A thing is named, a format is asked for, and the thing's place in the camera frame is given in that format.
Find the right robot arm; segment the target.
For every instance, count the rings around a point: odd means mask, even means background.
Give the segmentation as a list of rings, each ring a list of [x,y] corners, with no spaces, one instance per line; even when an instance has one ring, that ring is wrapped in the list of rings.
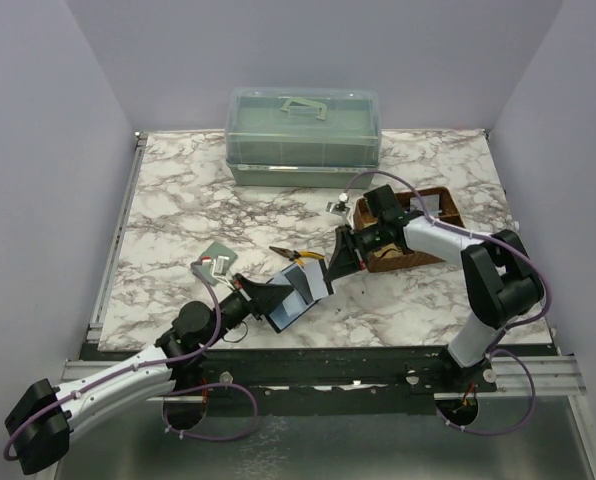
[[[462,269],[471,311],[459,333],[444,349],[446,361],[438,379],[458,392],[474,380],[473,366],[500,338],[508,323],[529,312],[545,295],[545,286],[511,230],[493,235],[468,232],[429,217],[407,212],[389,185],[371,190],[365,202],[377,222],[361,230],[335,230],[336,244],[324,280],[331,283],[368,266],[371,254],[389,245],[422,252]]]

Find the grey credit card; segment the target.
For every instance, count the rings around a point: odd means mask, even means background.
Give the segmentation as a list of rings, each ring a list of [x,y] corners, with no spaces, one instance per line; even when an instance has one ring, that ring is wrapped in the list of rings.
[[[314,302],[308,277],[300,266],[292,265],[286,268],[282,274],[305,303],[310,304]]]

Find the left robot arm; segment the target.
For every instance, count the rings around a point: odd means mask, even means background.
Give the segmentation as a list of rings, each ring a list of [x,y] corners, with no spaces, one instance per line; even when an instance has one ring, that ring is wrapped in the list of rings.
[[[32,383],[5,418],[4,459],[35,474],[60,460],[77,435],[118,410],[154,396],[192,393],[204,352],[247,317],[270,315],[294,291],[242,275],[235,281],[224,299],[186,303],[171,327],[132,357],[78,381]]]

